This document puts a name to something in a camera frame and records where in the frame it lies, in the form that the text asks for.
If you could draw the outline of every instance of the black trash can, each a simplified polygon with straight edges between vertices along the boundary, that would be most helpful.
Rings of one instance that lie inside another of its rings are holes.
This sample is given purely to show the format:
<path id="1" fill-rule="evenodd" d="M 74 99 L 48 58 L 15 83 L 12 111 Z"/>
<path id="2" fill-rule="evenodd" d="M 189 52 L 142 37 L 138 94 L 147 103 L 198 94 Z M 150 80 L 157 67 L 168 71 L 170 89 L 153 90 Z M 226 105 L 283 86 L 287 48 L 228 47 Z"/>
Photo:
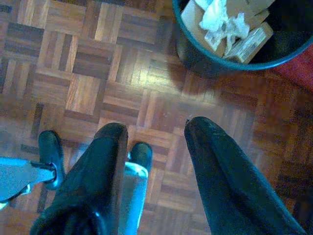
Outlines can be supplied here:
<path id="1" fill-rule="evenodd" d="M 176 38 L 177 53 L 188 69 L 204 77 L 231 70 L 269 69 L 291 60 L 313 43 L 313 0 L 276 0 L 269 7 L 270 15 L 266 19 L 274 30 L 273 36 L 249 64 L 231 62 L 202 47 L 188 31 L 180 16 L 188 2 L 173 0 L 180 28 Z"/>

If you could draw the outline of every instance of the cardboard box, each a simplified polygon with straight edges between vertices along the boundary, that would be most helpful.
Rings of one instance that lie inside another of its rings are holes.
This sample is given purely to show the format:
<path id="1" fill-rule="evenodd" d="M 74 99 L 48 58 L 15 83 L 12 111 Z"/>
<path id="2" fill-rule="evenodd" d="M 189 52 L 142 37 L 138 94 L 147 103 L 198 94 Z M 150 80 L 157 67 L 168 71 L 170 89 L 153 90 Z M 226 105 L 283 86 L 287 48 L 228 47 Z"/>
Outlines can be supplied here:
<path id="1" fill-rule="evenodd" d="M 202 8 L 199 7 L 194 0 L 190 0 L 181 14 L 181 19 L 189 32 L 205 49 L 219 57 L 222 57 L 226 49 L 226 39 L 221 41 L 216 51 L 211 48 L 209 43 L 207 43 L 204 39 L 207 31 L 203 30 L 199 26 L 199 23 L 202 21 L 203 14 L 204 11 Z"/>
<path id="2" fill-rule="evenodd" d="M 255 15 L 246 0 L 228 0 L 227 1 L 227 14 L 228 17 L 237 17 L 238 13 L 244 12 L 245 22 L 250 26 L 250 30 L 259 27 L 260 24 L 269 15 L 267 10 Z M 223 39 L 218 46 L 217 50 L 209 45 L 204 39 L 206 30 L 200 28 L 199 23 L 202 20 L 204 10 L 199 7 L 194 0 L 190 0 L 181 14 L 182 21 L 187 29 L 191 32 L 194 38 L 208 51 L 216 54 L 219 57 L 224 55 L 226 49 L 226 39 Z"/>
<path id="3" fill-rule="evenodd" d="M 247 38 L 237 42 L 228 55 L 223 58 L 235 62 L 249 63 L 264 44 L 273 35 L 273 30 L 268 23 L 264 22 L 260 27 L 249 32 Z"/>
<path id="4" fill-rule="evenodd" d="M 266 10 L 259 14 L 254 14 L 246 0 L 228 0 L 227 15 L 228 17 L 237 17 L 238 13 L 245 14 L 245 22 L 250 26 L 250 30 L 259 27 L 260 24 L 269 16 Z"/>
<path id="5" fill-rule="evenodd" d="M 246 0 L 255 15 L 269 8 L 274 1 L 275 0 Z"/>

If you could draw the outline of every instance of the red carpet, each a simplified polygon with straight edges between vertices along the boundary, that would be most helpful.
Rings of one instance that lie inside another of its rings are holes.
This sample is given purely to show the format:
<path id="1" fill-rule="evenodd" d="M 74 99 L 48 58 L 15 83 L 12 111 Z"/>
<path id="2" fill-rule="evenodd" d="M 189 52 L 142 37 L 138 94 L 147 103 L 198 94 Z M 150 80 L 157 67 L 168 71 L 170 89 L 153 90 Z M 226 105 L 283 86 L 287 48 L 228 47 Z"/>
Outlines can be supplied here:
<path id="1" fill-rule="evenodd" d="M 274 70 L 313 91 L 313 45 L 291 61 L 275 67 Z"/>

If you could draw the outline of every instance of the wooden parquet tile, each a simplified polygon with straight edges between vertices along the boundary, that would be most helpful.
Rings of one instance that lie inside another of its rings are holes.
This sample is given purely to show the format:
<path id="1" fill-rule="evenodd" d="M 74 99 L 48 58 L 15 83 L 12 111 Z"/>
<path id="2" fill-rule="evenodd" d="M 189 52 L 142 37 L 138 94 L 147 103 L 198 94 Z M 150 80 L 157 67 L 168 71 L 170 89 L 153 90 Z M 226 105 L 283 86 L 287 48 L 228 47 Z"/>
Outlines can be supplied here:
<path id="1" fill-rule="evenodd" d="M 0 4 L 2 156 L 38 161 L 38 135 L 52 129 L 69 172 L 99 128 L 125 123 L 129 149 L 154 150 L 143 235 L 210 234 L 183 137 L 195 116 L 233 137 L 290 211 L 313 185 L 313 94 L 271 70 L 212 79 L 187 70 L 171 0 Z M 15 199 L 0 233 L 28 233 L 54 195 L 39 184 Z"/>

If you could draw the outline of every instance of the white tissue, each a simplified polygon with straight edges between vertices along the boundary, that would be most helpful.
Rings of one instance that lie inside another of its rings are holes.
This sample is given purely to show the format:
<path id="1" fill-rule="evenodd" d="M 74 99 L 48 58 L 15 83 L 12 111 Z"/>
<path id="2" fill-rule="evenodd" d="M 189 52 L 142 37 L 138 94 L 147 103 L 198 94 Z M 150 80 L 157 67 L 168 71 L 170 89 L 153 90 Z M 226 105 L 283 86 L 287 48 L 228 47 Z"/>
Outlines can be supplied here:
<path id="1" fill-rule="evenodd" d="M 199 7 L 206 11 L 213 0 L 195 0 L 195 1 Z"/>
<path id="2" fill-rule="evenodd" d="M 224 22 L 227 22 L 227 0 L 213 0 L 206 9 L 200 27 L 204 30 L 217 31 L 222 27 Z"/>
<path id="3" fill-rule="evenodd" d="M 227 15 L 227 0 L 195 0 L 201 8 L 206 8 L 200 27 L 208 30 L 204 39 L 209 43 L 214 51 L 217 50 L 221 40 L 226 38 L 227 46 L 225 54 L 228 54 L 234 45 L 236 38 L 246 38 L 249 34 L 250 26 L 245 23 L 245 14 L 229 18 Z"/>

